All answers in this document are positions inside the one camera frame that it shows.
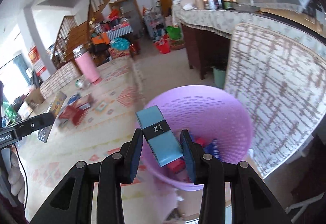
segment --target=pink bottle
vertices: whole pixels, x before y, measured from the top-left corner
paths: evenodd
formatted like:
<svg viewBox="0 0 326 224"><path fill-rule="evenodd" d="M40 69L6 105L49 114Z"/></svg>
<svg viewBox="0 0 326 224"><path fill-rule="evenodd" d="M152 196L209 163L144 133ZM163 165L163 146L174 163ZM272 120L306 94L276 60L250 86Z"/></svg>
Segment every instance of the pink bottle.
<svg viewBox="0 0 326 224"><path fill-rule="evenodd" d="M100 75L96 69L96 66L90 56L89 52L84 48L84 45L80 45L73 50L75 61L84 74L85 78L89 82L97 81Z"/></svg>

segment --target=blue striped cloth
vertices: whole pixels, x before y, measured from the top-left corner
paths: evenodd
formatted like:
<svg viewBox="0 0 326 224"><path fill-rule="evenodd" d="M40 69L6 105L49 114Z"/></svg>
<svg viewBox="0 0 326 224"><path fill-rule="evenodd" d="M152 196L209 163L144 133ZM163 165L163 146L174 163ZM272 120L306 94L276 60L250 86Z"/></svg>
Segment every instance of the blue striped cloth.
<svg viewBox="0 0 326 224"><path fill-rule="evenodd" d="M120 37L120 36L124 36L124 35L132 33L132 32L133 32L133 30L132 30L131 26L128 25L128 26L119 28L119 29L117 29L115 31L110 30L110 31L107 32L107 35L108 35L108 38L110 40L112 40L112 39L115 39L115 38Z"/></svg>

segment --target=bottle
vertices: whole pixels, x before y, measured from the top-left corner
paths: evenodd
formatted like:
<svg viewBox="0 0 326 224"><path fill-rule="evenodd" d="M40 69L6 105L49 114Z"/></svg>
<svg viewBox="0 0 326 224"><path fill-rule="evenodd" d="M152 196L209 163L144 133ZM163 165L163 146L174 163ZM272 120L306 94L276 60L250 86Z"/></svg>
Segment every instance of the bottle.
<svg viewBox="0 0 326 224"><path fill-rule="evenodd" d="M96 69L96 66L92 60L89 52L84 48L84 45L80 45L73 50L75 61L84 74L85 78L90 82L97 81L100 75Z"/></svg>
<svg viewBox="0 0 326 224"><path fill-rule="evenodd" d="M11 106L11 104L9 104L8 102L5 102L4 101L2 106L4 108L4 112L5 112L6 116L10 119L10 121L12 123L16 123L16 122L22 120L22 118L20 117L20 115L16 113L16 111Z"/></svg>

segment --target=green bag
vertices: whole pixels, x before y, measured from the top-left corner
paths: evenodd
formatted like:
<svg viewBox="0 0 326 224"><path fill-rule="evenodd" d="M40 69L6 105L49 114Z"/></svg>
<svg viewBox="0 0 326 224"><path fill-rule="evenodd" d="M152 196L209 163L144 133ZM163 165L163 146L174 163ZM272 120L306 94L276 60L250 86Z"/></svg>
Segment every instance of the green bag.
<svg viewBox="0 0 326 224"><path fill-rule="evenodd" d="M166 31L172 40L181 39L181 30L179 27L168 26Z"/></svg>

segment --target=patterned chair cover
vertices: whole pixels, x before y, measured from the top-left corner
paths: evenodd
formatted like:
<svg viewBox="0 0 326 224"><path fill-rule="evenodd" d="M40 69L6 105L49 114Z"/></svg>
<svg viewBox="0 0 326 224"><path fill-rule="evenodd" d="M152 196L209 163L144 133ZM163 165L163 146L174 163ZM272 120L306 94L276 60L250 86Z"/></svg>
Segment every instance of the patterned chair cover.
<svg viewBox="0 0 326 224"><path fill-rule="evenodd" d="M225 91L248 110L263 178L308 138L326 111L326 61L277 32L241 23L231 40Z"/></svg>
<svg viewBox="0 0 326 224"><path fill-rule="evenodd" d="M52 94L57 93L63 86L79 77L80 74L72 62L68 62L58 69L50 78L40 86L40 92L46 100Z"/></svg>

